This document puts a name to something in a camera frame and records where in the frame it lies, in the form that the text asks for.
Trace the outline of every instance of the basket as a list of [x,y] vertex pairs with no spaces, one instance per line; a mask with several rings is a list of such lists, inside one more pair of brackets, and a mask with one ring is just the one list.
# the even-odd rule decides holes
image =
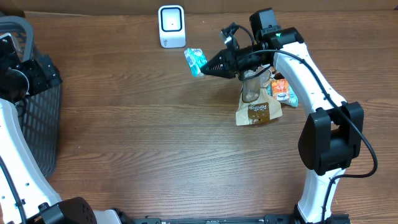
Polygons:
[[[11,33],[17,40],[21,62],[35,59],[46,75],[58,72],[48,55],[42,55],[34,45],[32,26],[23,18],[0,16],[0,35]],[[26,143],[44,177],[54,173],[60,131],[61,86],[53,87],[16,104],[19,124]]]

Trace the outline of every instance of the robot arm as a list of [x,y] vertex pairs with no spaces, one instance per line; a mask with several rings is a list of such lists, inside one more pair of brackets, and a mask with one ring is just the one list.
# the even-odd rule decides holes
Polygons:
[[[281,30],[272,9],[258,11],[250,20],[257,44],[237,49],[238,45],[232,41],[234,37],[230,36],[230,43],[226,42],[228,48],[211,59],[201,71],[205,75],[224,78],[238,75],[245,82],[242,74],[246,70],[255,71],[258,66],[270,63],[287,79],[307,117],[298,142],[300,157],[307,167],[307,176],[302,198],[295,207],[294,220],[301,224],[318,223],[323,221],[322,213],[325,212],[324,220],[329,219],[331,222],[331,219],[335,220],[331,217],[330,207],[338,181],[331,186],[324,208],[330,179],[344,174],[351,160],[359,155],[361,143],[358,133],[344,121],[339,110],[362,131],[362,107],[359,103],[347,104],[330,86],[312,61],[299,32],[295,28]],[[339,126],[338,129],[331,131],[332,123]]]
[[[39,212],[38,206],[41,203],[53,205],[60,202],[61,198],[44,179],[37,166],[22,135],[17,116],[14,104],[0,99],[0,156],[13,179],[26,216],[32,217]],[[21,216],[15,206],[16,201],[2,172],[0,192],[4,222],[20,223]]]
[[[294,42],[291,44],[286,44],[283,46],[283,48],[281,48],[281,50],[305,59],[305,61],[317,73],[322,85],[325,87],[336,105],[342,106],[342,102],[346,102],[346,100],[330,86],[325,77],[323,77],[319,69],[312,61],[307,50],[307,46],[304,43],[301,44]],[[325,99],[325,95],[322,93],[311,72],[298,60],[295,60],[285,54],[275,53],[274,67],[277,71],[283,74],[289,85],[292,87],[293,91],[300,99],[300,102],[304,108],[305,117],[307,117],[310,113],[314,113],[318,108],[323,108],[324,110],[330,110],[333,108],[333,106]]]

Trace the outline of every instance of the wooden table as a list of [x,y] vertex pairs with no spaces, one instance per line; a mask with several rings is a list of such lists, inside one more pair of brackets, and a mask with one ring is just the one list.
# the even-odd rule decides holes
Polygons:
[[[187,47],[208,58],[221,28],[250,14],[186,16]],[[379,170],[339,183],[333,211],[353,223],[397,223],[398,12],[277,12],[296,27],[332,86],[365,110]],[[290,213],[306,168],[297,150],[303,109],[236,126],[238,80],[193,78],[184,49],[163,49],[157,16],[29,19],[63,78],[61,141],[50,178],[63,199],[131,217],[250,217]],[[242,46],[249,44],[238,32]],[[347,173],[372,167],[362,146]]]

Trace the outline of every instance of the white device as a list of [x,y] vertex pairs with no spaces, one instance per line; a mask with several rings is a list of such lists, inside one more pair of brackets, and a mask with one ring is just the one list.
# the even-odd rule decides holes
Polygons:
[[164,48],[185,46],[184,9],[178,5],[162,6],[158,11],[160,44]]

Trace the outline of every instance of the cardboard wall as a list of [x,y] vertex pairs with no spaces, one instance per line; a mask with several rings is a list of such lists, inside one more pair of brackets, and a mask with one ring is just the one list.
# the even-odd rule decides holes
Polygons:
[[84,15],[156,14],[160,6],[179,4],[186,13],[276,11],[393,10],[398,0],[0,0],[2,10]]

